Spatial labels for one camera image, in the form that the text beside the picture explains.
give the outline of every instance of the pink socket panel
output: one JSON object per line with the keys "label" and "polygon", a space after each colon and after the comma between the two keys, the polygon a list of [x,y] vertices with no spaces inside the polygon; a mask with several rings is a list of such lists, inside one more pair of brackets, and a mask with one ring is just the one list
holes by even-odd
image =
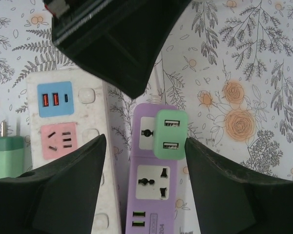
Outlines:
{"label": "pink socket panel", "polygon": [[44,159],[57,159],[78,149],[74,122],[44,125],[41,138]]}

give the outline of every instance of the power strip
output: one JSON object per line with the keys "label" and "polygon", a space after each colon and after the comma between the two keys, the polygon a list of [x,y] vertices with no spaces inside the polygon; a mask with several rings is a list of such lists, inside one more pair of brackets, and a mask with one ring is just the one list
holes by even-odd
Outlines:
{"label": "power strip", "polygon": [[156,114],[174,106],[142,103],[133,114],[126,234],[173,234],[177,160],[153,153]]}
{"label": "power strip", "polygon": [[105,134],[105,164],[92,233],[121,234],[106,84],[79,68],[67,68],[31,73],[27,93],[34,169]]}

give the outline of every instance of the white power strip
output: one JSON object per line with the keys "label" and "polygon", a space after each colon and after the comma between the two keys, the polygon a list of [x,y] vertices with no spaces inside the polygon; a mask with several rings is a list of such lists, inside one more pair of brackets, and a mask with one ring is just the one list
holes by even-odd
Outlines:
{"label": "white power strip", "polygon": [[107,148],[93,234],[121,234],[119,200],[105,82],[79,69],[36,72],[27,77],[33,169],[105,134]]}

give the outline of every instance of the plug prong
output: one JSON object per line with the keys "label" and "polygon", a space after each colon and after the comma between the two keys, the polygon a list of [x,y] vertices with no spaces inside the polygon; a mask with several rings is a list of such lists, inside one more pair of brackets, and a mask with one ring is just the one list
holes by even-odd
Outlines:
{"label": "plug prong", "polygon": [[1,137],[6,137],[6,132],[7,132],[6,122],[2,121],[1,122]]}

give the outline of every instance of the floral wallpaper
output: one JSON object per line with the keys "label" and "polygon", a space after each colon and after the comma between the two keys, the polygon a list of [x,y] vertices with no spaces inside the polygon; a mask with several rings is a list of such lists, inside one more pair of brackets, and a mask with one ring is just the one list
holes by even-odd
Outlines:
{"label": "floral wallpaper", "polygon": [[[73,63],[51,43],[41,0],[0,0],[0,123],[24,136],[31,169],[25,78]],[[293,0],[194,0],[155,63],[163,103],[189,114],[189,137],[252,170],[293,180]],[[136,100],[108,89],[122,217]],[[179,162],[176,234],[199,234],[185,160]]]}

